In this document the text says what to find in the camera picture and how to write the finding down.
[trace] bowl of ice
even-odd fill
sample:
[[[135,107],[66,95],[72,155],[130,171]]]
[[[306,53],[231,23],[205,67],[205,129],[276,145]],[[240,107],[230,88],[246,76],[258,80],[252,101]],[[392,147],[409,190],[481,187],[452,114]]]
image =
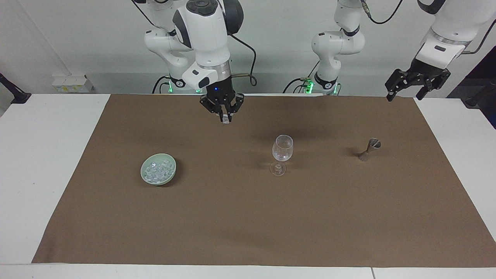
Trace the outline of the bowl of ice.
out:
[[[162,186],[176,174],[176,161],[168,154],[155,154],[141,166],[141,178],[148,184]]]

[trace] bowl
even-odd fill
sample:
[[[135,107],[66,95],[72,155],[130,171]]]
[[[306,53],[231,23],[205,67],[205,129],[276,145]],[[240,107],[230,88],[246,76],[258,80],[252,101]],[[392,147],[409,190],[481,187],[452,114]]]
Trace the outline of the bowl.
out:
[[[157,183],[150,183],[148,181],[145,180],[145,170],[147,167],[149,167],[152,162],[155,162],[155,163],[162,163],[164,160],[169,160],[172,165],[174,166],[174,170],[172,171],[172,175],[167,178],[166,180],[164,181],[160,181],[160,182],[157,182]],[[167,184],[168,182],[170,182],[173,178],[174,178],[174,175],[176,174],[176,160],[174,160],[174,158],[172,156],[170,156],[169,154],[164,154],[164,153],[159,153],[159,154],[155,154],[153,156],[150,156],[148,159],[145,160],[145,162],[141,165],[141,178],[143,179],[144,182],[150,184],[150,185],[153,185],[153,186],[162,186],[162,185],[165,185]]]

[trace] white table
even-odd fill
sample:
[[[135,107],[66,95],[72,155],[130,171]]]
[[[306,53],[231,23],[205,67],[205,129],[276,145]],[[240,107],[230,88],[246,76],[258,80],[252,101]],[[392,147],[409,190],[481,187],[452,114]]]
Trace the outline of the white table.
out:
[[[0,278],[496,278],[492,269],[30,264],[109,95],[35,94],[0,118]],[[496,236],[496,130],[455,99],[417,102]]]

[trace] wine glass base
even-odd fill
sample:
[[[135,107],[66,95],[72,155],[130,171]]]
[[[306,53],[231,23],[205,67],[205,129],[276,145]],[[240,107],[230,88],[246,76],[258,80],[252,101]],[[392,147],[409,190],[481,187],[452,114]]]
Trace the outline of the wine glass base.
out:
[[[286,165],[281,162],[273,162],[270,164],[270,172],[275,176],[281,176],[286,173]]]

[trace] metal jigger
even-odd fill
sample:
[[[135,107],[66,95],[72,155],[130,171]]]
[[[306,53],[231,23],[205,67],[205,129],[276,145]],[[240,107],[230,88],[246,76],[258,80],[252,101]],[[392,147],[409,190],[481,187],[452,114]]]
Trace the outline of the metal jigger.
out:
[[[376,138],[372,138],[369,140],[369,145],[367,146],[367,150],[364,152],[358,154],[358,159],[362,162],[367,162],[369,159],[369,153],[374,150],[374,149],[379,149],[380,148],[380,141]]]

